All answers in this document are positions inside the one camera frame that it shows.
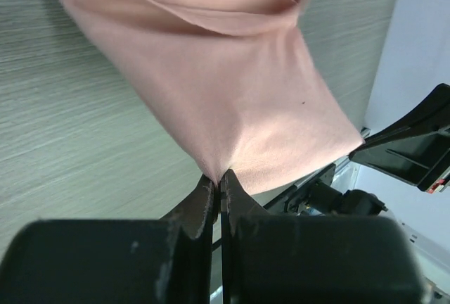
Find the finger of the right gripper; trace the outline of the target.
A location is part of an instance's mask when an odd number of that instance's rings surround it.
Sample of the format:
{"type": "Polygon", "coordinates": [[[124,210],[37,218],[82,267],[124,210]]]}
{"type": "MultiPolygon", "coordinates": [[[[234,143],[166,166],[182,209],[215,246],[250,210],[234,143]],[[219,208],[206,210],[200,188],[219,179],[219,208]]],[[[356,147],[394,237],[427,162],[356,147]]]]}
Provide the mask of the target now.
{"type": "Polygon", "coordinates": [[[449,85],[439,84],[404,117],[368,137],[349,159],[433,194],[449,186],[449,85]]]}

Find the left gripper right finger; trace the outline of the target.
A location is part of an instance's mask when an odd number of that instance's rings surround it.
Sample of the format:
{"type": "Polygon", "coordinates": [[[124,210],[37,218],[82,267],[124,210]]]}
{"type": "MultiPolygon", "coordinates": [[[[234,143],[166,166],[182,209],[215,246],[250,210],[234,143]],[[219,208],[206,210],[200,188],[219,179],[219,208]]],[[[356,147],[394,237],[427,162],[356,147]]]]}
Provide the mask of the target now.
{"type": "Polygon", "coordinates": [[[428,287],[387,217],[272,215],[222,177],[225,303],[425,303],[428,287]]]}

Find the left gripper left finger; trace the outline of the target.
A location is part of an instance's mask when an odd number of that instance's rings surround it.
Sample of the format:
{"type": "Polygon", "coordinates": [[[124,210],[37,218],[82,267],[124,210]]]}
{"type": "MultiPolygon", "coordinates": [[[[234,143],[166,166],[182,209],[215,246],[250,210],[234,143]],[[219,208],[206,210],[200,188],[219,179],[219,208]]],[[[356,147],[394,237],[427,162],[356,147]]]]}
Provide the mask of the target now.
{"type": "Polygon", "coordinates": [[[1,262],[2,303],[208,303],[215,187],[159,220],[37,220],[1,262]]]}

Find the pink printed t-shirt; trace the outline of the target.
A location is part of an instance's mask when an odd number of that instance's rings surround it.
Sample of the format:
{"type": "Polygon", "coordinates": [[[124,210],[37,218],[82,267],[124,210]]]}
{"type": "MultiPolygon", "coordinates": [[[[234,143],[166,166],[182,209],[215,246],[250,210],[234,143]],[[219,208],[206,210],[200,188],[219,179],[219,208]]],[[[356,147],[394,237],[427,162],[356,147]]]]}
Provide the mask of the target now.
{"type": "Polygon", "coordinates": [[[363,143],[297,26],[308,0],[60,0],[213,182],[275,189],[363,143]]]}

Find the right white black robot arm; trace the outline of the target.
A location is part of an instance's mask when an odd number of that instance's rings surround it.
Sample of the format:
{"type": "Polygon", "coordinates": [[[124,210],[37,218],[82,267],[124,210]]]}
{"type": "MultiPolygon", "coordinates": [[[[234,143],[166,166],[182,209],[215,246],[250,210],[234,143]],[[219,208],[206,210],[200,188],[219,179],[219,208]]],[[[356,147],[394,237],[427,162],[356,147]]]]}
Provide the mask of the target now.
{"type": "MultiPolygon", "coordinates": [[[[449,185],[449,85],[438,84],[413,110],[367,138],[349,160],[433,194],[449,185]]],[[[334,164],[302,186],[292,186],[284,213],[312,208],[322,214],[378,215],[387,208],[374,195],[331,186],[334,164]]]]}

